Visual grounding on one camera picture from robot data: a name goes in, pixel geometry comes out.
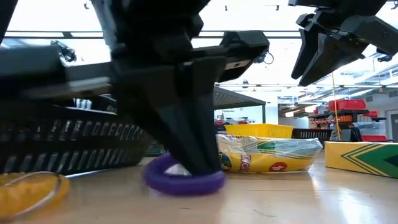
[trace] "green and yellow box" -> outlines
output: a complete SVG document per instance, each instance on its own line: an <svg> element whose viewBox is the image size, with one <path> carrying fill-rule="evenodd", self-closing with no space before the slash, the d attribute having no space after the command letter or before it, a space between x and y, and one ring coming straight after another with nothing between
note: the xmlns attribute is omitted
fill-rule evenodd
<svg viewBox="0 0 398 224"><path fill-rule="evenodd" d="M327 167L398 178L398 144L326 142Z"/></svg>

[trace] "yellow bin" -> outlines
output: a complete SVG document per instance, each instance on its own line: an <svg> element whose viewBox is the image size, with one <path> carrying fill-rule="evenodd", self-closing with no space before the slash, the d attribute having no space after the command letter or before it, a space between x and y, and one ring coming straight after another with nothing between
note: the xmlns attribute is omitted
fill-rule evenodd
<svg viewBox="0 0 398 224"><path fill-rule="evenodd" d="M265 138L292 138L293 127L277 124L226 125L227 134Z"/></svg>

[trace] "wooden table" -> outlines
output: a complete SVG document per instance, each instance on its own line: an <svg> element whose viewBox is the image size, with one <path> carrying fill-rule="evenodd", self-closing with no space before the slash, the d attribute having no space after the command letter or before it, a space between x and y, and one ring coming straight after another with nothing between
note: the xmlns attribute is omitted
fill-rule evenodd
<svg viewBox="0 0 398 224"><path fill-rule="evenodd" d="M326 169L323 154L309 172L228 174L226 187L206 197L158 194L142 184L141 171L71 178L63 203L15 223L398 223L397 179Z"/></svg>

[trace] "red container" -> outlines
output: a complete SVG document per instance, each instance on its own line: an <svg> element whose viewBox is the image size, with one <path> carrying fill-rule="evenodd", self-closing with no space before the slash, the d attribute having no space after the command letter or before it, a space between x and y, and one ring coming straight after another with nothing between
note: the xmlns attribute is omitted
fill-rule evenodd
<svg viewBox="0 0 398 224"><path fill-rule="evenodd" d="M362 141L371 141L371 142L387 141L387 136L383 135L362 134L361 137Z"/></svg>
<svg viewBox="0 0 398 224"><path fill-rule="evenodd" d="M337 110L365 110L366 103L364 100L337 100ZM335 110L335 101L329 101L329 110Z"/></svg>
<svg viewBox="0 0 398 224"><path fill-rule="evenodd" d="M379 116L379 112L378 111L369 111L369 113L364 114L363 116L369 116L371 118L377 118Z"/></svg>

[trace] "purple ring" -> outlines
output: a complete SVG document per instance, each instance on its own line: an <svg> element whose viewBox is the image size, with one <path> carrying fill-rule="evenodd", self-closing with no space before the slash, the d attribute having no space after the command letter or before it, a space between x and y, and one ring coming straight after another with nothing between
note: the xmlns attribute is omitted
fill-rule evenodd
<svg viewBox="0 0 398 224"><path fill-rule="evenodd" d="M144 170L146 184L159 192L176 196L212 194L224 186L223 171L206 176L184 176L165 174L178 162L170 153L163 154L149 163Z"/></svg>

